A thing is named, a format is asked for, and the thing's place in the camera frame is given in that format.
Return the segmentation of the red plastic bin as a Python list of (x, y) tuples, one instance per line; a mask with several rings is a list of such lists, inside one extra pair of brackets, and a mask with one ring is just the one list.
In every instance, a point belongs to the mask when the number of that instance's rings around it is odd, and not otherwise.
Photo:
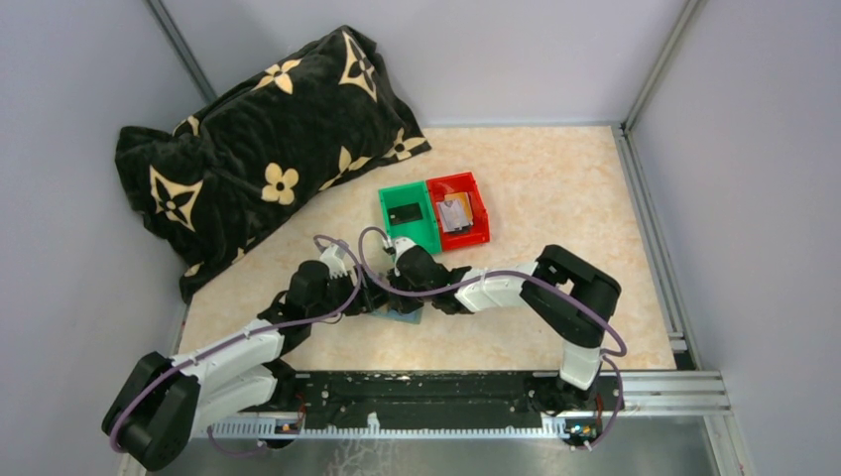
[(472, 173), (431, 178), (425, 185), (443, 251), (490, 242), (488, 212)]

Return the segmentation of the green plastic bin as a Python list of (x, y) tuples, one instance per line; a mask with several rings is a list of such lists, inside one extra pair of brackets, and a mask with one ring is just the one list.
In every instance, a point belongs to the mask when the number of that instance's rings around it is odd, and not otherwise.
[(442, 251), (436, 215), (426, 182), (415, 181), (378, 190), (386, 233), (406, 237), (430, 254)]

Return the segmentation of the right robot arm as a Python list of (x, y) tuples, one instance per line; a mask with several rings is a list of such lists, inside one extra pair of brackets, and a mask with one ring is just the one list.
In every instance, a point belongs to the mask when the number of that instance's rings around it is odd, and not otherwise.
[(563, 340), (558, 394), (572, 409), (597, 395), (596, 377), (622, 288), (607, 273), (559, 245), (534, 260), (505, 269), (448, 269), (421, 245), (398, 238), (385, 248), (393, 258), (386, 290), (446, 314), (496, 308), (528, 308)]

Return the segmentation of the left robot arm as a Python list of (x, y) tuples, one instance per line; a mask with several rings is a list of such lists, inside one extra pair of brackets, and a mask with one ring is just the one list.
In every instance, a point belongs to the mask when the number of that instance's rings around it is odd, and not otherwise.
[(221, 419), (264, 405), (297, 410), (296, 372), (281, 356), (310, 336), (316, 318), (369, 313), (388, 300), (368, 276), (360, 285), (355, 276), (305, 261), (241, 331), (190, 354), (142, 357), (102, 422), (113, 449), (157, 471)]

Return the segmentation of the sage green card holder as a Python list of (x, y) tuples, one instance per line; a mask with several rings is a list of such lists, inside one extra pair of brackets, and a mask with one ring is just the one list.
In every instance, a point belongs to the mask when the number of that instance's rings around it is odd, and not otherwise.
[(368, 312), (369, 316), (393, 320), (407, 324), (420, 324), (423, 313), (423, 306), (413, 308), (409, 311), (401, 311), (392, 308), (388, 304), (376, 307)]

